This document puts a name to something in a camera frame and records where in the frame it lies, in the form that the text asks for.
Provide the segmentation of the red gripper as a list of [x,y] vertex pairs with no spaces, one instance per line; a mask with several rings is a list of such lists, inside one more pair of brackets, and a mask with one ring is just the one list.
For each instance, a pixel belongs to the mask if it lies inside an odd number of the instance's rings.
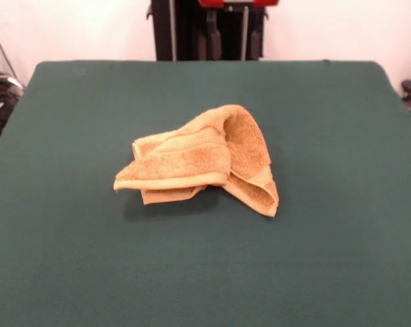
[[[273,5],[273,0],[198,0],[201,7],[225,7],[235,4],[267,7]],[[222,56],[221,34],[217,26],[217,12],[214,9],[207,11],[206,16],[208,51],[211,59],[220,59]],[[260,59],[263,57],[264,9],[253,9],[248,17],[248,58]]]

